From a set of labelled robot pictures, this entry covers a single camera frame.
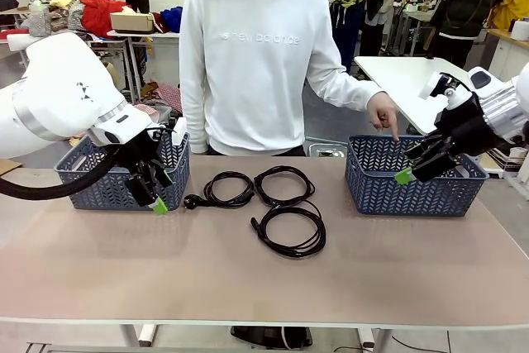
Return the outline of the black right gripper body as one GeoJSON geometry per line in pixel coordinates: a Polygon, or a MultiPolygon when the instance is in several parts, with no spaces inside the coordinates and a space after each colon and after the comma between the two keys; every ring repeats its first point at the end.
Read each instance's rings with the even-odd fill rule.
{"type": "Polygon", "coordinates": [[[476,93],[458,107],[440,112],[434,123],[434,136],[450,142],[450,153],[478,156],[503,144],[484,119],[476,93]]]}

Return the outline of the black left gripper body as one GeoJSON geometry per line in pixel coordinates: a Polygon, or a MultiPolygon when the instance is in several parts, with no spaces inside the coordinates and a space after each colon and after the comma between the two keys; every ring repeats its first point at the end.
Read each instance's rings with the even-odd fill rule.
{"type": "Polygon", "coordinates": [[[119,147],[117,166],[127,169],[131,175],[141,174],[145,179],[155,178],[150,162],[158,160],[163,163],[159,154],[160,144],[164,138],[169,138],[172,132],[168,127],[149,127],[142,131],[119,147]]]}

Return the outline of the person's left hand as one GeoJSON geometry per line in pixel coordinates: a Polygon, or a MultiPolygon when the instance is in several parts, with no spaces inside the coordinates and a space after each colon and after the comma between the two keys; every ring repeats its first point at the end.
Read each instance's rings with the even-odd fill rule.
{"type": "Polygon", "coordinates": [[[389,130],[393,140],[399,141],[397,109],[386,93],[376,93],[367,103],[367,112],[377,131],[389,130]]]}

